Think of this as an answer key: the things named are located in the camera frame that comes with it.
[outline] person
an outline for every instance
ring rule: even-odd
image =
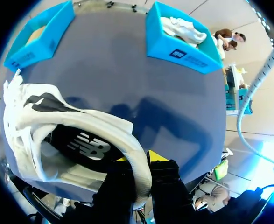
[[[205,203],[208,210],[215,212],[227,205],[231,197],[228,189],[213,182],[206,182],[195,190],[195,199],[195,208]]]
[[[246,36],[238,32],[232,32],[230,29],[221,29],[215,33],[215,38],[223,41],[224,46],[228,48],[230,45],[237,46],[237,42],[246,42]]]

